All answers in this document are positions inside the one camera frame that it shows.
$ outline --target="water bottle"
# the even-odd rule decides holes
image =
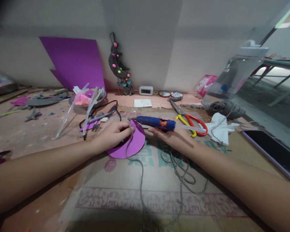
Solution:
[[[250,74],[262,64],[261,59],[268,50],[269,48],[255,44],[254,40],[246,41],[209,88],[202,104],[209,106],[213,102],[231,100]]]

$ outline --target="small white clock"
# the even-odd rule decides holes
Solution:
[[[152,86],[146,86],[146,85],[142,85],[139,88],[139,94],[140,95],[146,95],[146,96],[151,96],[152,93],[154,91],[154,88]]]

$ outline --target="pink plastic bag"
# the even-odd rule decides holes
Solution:
[[[88,106],[89,105],[90,98],[88,98],[85,94],[81,94],[80,97],[78,98],[77,102],[75,105],[77,106]]]
[[[217,76],[213,75],[205,75],[198,86],[196,87],[197,93],[201,96],[204,97],[209,90],[209,88],[212,86],[212,84],[217,80]]]

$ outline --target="ball of twine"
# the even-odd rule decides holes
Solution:
[[[184,105],[184,104],[181,104],[180,106],[191,110],[194,109],[206,110],[208,113],[212,114],[218,112],[226,116],[230,120],[240,118],[245,114],[245,110],[241,106],[229,100],[213,102],[210,104],[210,106]]]

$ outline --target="yellow scissors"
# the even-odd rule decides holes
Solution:
[[[192,138],[195,138],[196,136],[203,137],[203,136],[207,135],[208,130],[207,130],[207,127],[206,127],[206,125],[205,125],[204,122],[202,122],[200,119],[198,119],[198,118],[192,116],[191,114],[185,114],[185,113],[184,113],[184,112],[183,112],[183,111],[182,111],[182,110],[181,110],[181,109],[180,109],[180,108],[175,104],[174,101],[170,100],[170,102],[171,102],[172,106],[174,107],[174,109],[176,110],[176,112],[178,113],[178,116],[176,117],[176,119],[180,119],[180,120],[181,120],[181,121],[182,121],[186,126],[193,126],[193,127],[194,127],[194,125],[193,125],[193,123],[192,123],[192,121],[191,121],[191,119],[190,119],[190,118],[192,118],[192,119],[194,119],[195,121],[197,121],[198,123],[200,123],[204,129],[206,129],[206,132],[204,132],[204,133],[202,133],[202,132],[198,132],[198,131],[194,131],[194,130],[191,130],[192,135],[190,135],[190,136],[191,136]],[[183,119],[182,115],[184,115],[184,116],[187,118],[187,120],[188,120],[189,123],[186,122],[185,119]]]

